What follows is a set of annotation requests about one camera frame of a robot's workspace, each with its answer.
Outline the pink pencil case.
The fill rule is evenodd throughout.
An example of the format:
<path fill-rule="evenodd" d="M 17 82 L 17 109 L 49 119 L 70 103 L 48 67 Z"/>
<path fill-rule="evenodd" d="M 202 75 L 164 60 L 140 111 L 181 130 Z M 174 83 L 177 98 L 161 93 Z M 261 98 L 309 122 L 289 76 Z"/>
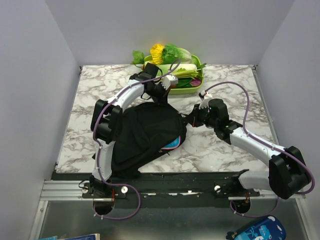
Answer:
<path fill-rule="evenodd" d="M 162 147 L 161 150 L 174 150 L 178 148 L 181 144 L 181 137 L 177 137 L 174 141 Z"/>

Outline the black student backpack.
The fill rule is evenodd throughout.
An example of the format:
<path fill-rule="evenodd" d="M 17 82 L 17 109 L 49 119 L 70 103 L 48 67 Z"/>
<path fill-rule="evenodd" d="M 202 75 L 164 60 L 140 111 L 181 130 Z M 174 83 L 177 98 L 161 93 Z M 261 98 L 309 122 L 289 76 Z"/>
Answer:
<path fill-rule="evenodd" d="M 135 178 L 138 169 L 172 150 L 161 150 L 179 136 L 185 141 L 186 121 L 170 104 L 144 102 L 123 110 L 111 105 L 98 119 L 107 102 L 98 101 L 91 129 L 97 139 L 95 178 Z"/>

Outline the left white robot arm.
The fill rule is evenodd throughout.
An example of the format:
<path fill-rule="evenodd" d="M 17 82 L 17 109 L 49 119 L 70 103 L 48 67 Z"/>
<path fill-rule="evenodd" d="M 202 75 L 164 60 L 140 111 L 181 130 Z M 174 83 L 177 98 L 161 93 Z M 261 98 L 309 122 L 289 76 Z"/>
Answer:
<path fill-rule="evenodd" d="M 138 168 L 180 143 L 175 110 L 168 104 L 171 83 L 168 74 L 158 76 L 159 67 L 147 63 L 142 71 L 107 101 L 94 106 L 91 130 L 96 143 L 91 182 L 101 198 L 110 194 L 115 175 L 137 175 Z"/>

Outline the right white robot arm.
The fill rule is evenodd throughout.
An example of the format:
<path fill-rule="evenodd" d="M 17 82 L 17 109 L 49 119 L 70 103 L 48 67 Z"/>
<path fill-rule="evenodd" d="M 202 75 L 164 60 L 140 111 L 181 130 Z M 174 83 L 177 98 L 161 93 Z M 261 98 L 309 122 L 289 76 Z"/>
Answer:
<path fill-rule="evenodd" d="M 227 105 L 222 99 L 211 98 L 195 104 L 185 120 L 193 127 L 213 129 L 220 140 L 248 152 L 268 167 L 268 171 L 245 169 L 238 172 L 229 184 L 230 191 L 236 196 L 257 189 L 272 191 L 286 200 L 312 181 L 298 148 L 285 148 L 245 132 L 240 123 L 229 118 Z"/>

